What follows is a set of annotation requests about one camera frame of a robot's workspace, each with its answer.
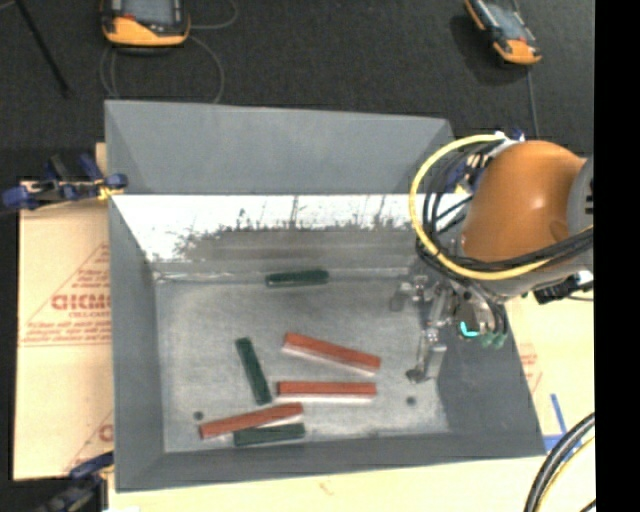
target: blue clamp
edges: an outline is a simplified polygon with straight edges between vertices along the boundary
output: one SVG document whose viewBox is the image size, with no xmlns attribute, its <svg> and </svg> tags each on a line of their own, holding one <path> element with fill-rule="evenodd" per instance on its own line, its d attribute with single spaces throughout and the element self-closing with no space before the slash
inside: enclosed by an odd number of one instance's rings
<svg viewBox="0 0 640 512">
<path fill-rule="evenodd" d="M 54 203 L 103 196 L 122 190 L 129 184 L 124 174 L 105 177 L 87 153 L 80 155 L 78 163 L 85 174 L 83 179 L 72 178 L 60 157 L 52 156 L 44 166 L 42 180 L 30 187 L 19 185 L 2 193 L 4 207 L 10 210 L 35 210 Z"/>
<path fill-rule="evenodd" d="M 70 471 L 69 487 L 30 512 L 77 512 L 98 493 L 105 501 L 106 484 L 99 472 L 113 463 L 112 451 L 83 462 Z"/>
</svg>

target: green block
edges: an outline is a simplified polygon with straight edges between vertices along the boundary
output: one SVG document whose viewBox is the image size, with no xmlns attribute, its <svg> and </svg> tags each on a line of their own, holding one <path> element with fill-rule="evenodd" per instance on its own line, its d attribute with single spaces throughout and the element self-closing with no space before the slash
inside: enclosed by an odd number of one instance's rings
<svg viewBox="0 0 640 512">
<path fill-rule="evenodd" d="M 269 390 L 269 384 L 262 372 L 262 367 L 258 361 L 258 356 L 253 349 L 253 343 L 249 338 L 240 338 L 236 340 L 236 348 L 240 359 L 242 360 L 242 366 L 251 385 L 251 391 L 258 405 L 264 405 L 271 402 L 271 391 Z"/>
<path fill-rule="evenodd" d="M 269 288 L 284 288 L 290 286 L 313 286 L 327 284 L 329 272 L 326 270 L 300 270 L 297 272 L 279 272 L 269 274 L 265 278 Z"/>
<path fill-rule="evenodd" d="M 302 439 L 305 434 L 304 423 L 288 423 L 275 427 L 248 428 L 233 433 L 233 444 L 235 446 L 252 446 L 257 444 L 278 443 Z"/>
</svg>

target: gray tray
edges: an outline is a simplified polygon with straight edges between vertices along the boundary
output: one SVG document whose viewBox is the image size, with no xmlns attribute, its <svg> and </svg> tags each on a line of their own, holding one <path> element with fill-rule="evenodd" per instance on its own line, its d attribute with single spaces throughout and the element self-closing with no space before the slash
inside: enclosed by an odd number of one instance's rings
<svg viewBox="0 0 640 512">
<path fill-rule="evenodd" d="M 313 148 L 311 133 L 321 135 Z M 419 334 L 411 304 L 389 309 L 416 264 L 404 189 L 450 137 L 446 122 L 108 102 L 107 135 L 110 172 L 132 177 L 109 212 L 118 490 L 544 453 L 512 338 L 486 351 L 445 330 L 439 381 L 404 375 Z M 226 142 L 212 143 L 218 135 Z M 247 170 L 258 160 L 268 180 Z M 292 162 L 304 180 L 291 180 Z M 328 270 L 329 283 L 264 284 L 270 272 L 310 268 Z M 281 350 L 286 331 L 375 353 L 382 367 L 362 376 L 293 357 Z M 272 388 L 279 379 L 368 379 L 378 396 L 305 402 L 300 441 L 202 440 L 199 423 L 259 408 L 233 345 L 241 337 L 254 342 Z"/>
</svg>

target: cardboard sheet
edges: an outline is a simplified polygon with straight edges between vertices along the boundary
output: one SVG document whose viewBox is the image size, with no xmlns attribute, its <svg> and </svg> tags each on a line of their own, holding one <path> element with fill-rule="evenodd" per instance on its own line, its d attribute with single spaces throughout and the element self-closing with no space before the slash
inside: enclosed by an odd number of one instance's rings
<svg viewBox="0 0 640 512">
<path fill-rule="evenodd" d="M 14 474 L 64 476 L 113 446 L 106 203 L 22 212 Z"/>
</svg>

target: wooden block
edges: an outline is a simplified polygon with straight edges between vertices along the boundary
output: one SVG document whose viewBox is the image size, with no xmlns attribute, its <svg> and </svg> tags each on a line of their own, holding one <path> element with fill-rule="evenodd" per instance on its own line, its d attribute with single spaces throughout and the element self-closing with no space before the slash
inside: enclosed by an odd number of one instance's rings
<svg viewBox="0 0 640 512">
<path fill-rule="evenodd" d="M 262 367 L 253 348 L 253 343 L 249 338 L 241 338 L 236 340 L 236 348 L 238 349 L 238 354 L 242 360 L 242 366 L 249 380 L 256 403 L 258 405 L 270 403 L 271 391 L 269 391 L 269 384 L 262 372 Z"/>
<path fill-rule="evenodd" d="M 284 288 L 291 286 L 313 286 L 327 284 L 329 272 L 326 270 L 300 270 L 295 272 L 278 272 L 269 274 L 265 283 L 270 288 Z"/>
<path fill-rule="evenodd" d="M 210 421 L 200 425 L 200 437 L 207 439 L 210 437 L 228 434 L 237 430 L 244 430 L 252 427 L 259 427 L 267 423 L 293 418 L 303 412 L 302 404 L 293 402 L 259 409 L 257 411 L 231 416 L 220 420 Z"/>
<path fill-rule="evenodd" d="M 373 398 L 377 388 L 375 382 L 281 381 L 277 393 L 282 397 Z"/>
<path fill-rule="evenodd" d="M 236 446 L 252 446 L 256 444 L 279 443 L 282 441 L 301 439 L 305 434 L 304 423 L 248 428 L 233 433 L 233 444 Z"/>
<path fill-rule="evenodd" d="M 368 372 L 376 372 L 381 364 L 378 356 L 293 332 L 285 334 L 283 348 Z"/>
</svg>

